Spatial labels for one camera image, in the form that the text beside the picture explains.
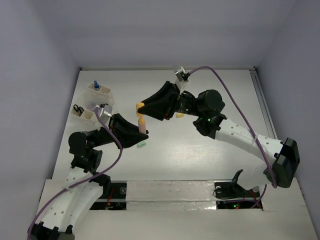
screw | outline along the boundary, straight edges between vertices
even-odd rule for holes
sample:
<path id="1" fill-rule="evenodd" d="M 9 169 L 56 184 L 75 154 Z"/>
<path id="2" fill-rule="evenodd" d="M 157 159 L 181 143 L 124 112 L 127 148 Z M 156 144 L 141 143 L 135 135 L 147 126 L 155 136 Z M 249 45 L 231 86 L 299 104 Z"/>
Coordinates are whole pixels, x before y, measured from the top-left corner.
<path id="1" fill-rule="evenodd" d="M 127 189 L 123 186 L 120 188 L 120 194 L 126 194 Z"/>
<path id="2" fill-rule="evenodd" d="M 253 187 L 253 188 L 252 188 L 252 191 L 253 191 L 254 193 L 258 193 L 258 192 L 259 192 L 259 187 L 258 187 L 258 186 Z"/>
<path id="3" fill-rule="evenodd" d="M 216 192 L 217 194 L 222 193 L 222 188 L 221 188 L 221 186 L 216 186 L 215 192 Z"/>

scissors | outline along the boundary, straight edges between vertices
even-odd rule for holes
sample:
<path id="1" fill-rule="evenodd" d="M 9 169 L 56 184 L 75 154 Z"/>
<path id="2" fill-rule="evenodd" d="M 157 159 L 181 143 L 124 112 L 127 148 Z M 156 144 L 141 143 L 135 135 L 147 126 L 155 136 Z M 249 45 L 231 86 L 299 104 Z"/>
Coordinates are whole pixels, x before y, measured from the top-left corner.
<path id="1" fill-rule="evenodd" d="M 78 106 L 77 104 L 73 105 L 73 109 L 79 113 L 79 117 L 81 116 L 81 114 L 84 112 L 84 108 L 82 106 Z"/>

white storage caddy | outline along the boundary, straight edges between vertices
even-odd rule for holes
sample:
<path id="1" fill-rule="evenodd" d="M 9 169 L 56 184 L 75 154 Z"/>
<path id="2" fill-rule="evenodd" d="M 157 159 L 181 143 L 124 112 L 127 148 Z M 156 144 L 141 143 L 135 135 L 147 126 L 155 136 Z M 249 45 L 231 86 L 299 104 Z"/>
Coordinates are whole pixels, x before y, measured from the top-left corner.
<path id="1" fill-rule="evenodd" d="M 113 108 L 112 113 L 117 113 L 115 110 L 115 100 L 112 95 L 111 89 L 100 85 L 99 90 L 94 90 L 94 83 L 92 82 L 86 90 L 84 90 L 77 100 L 72 104 L 70 114 L 76 121 L 87 124 L 98 124 L 97 117 L 95 115 L 95 108 L 100 104 L 108 104 Z M 83 108 L 83 113 L 79 116 L 79 113 L 75 111 L 74 105 L 78 105 Z"/>

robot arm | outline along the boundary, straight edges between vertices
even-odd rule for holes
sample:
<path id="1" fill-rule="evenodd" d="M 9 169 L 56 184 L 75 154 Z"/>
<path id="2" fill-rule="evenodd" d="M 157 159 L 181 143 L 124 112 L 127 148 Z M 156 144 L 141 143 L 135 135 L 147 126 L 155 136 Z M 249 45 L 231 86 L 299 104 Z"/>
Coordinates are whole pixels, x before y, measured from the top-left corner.
<path id="1" fill-rule="evenodd" d="M 198 117 L 193 122 L 197 131 L 215 140 L 234 145 L 263 160 L 262 153 L 256 143 L 256 138 L 261 142 L 267 159 L 272 166 L 276 182 L 279 187 L 289 188 L 300 163 L 297 143 L 287 138 L 285 142 L 251 132 L 234 123 L 221 114 L 225 107 L 222 96 L 216 90 L 206 90 L 195 97 L 185 91 L 189 84 L 189 73 L 183 68 L 175 72 L 175 83 L 167 81 L 154 95 L 142 101 L 144 106 L 138 109 L 140 114 L 163 121 L 172 118 L 174 113 L 183 113 Z M 272 183 L 272 177 L 266 164 L 252 170 L 251 174 L 237 173 L 235 181 L 244 189 Z"/>
<path id="2" fill-rule="evenodd" d="M 123 148 L 130 148 L 148 138 L 148 135 L 140 133 L 137 126 L 126 121 L 120 114 L 112 115 L 108 127 Z M 100 130 L 74 132 L 70 135 L 69 152 L 74 158 L 62 186 L 63 193 L 54 200 L 41 222 L 33 226 L 31 239 L 75 239 L 73 229 L 99 197 L 110 194 L 111 179 L 102 174 L 73 188 L 69 186 L 98 174 L 97 168 L 103 152 L 94 148 L 112 142 L 114 139 L 103 127 Z"/>

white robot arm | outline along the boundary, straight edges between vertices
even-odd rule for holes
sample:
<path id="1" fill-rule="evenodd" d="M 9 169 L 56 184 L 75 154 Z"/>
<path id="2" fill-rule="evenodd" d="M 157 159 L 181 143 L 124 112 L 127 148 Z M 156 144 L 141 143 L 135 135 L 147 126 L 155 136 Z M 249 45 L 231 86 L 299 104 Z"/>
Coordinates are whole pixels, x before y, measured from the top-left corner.
<path id="1" fill-rule="evenodd" d="M 73 211 L 80 198 L 86 197 L 84 189 L 86 189 L 88 182 L 82 183 L 74 188 L 68 189 L 72 184 L 92 177 L 90 172 L 84 172 L 82 168 L 70 168 L 68 177 L 62 186 L 67 191 L 61 194 L 50 207 L 48 213 L 41 220 L 43 226 L 48 229 L 58 228 L 59 232 L 66 232 L 69 226 L 70 218 L 73 217 Z M 101 194 L 97 196 L 98 199 L 102 195 L 102 187 L 99 187 Z"/>
<path id="2" fill-rule="evenodd" d="M 300 163 L 297 143 L 290 138 L 282 142 L 260 134 L 252 134 L 252 131 L 239 126 L 221 114 L 225 103 L 216 90 L 206 90 L 198 97 L 185 91 L 186 86 L 190 83 L 188 77 L 194 72 L 195 70 L 186 72 L 182 67 L 177 68 L 175 83 L 167 81 L 158 92 L 141 101 L 144 106 L 138 109 L 138 113 L 161 121 L 169 120 L 175 112 L 197 116 L 193 125 L 203 136 L 229 143 L 266 161 L 261 162 L 261 165 L 254 168 L 250 174 L 245 175 L 240 169 L 232 181 L 232 185 L 238 189 L 250 190 L 253 187 L 270 183 L 273 183 L 274 186 L 289 188 Z M 229 94 L 221 78 L 218 78 Z"/>

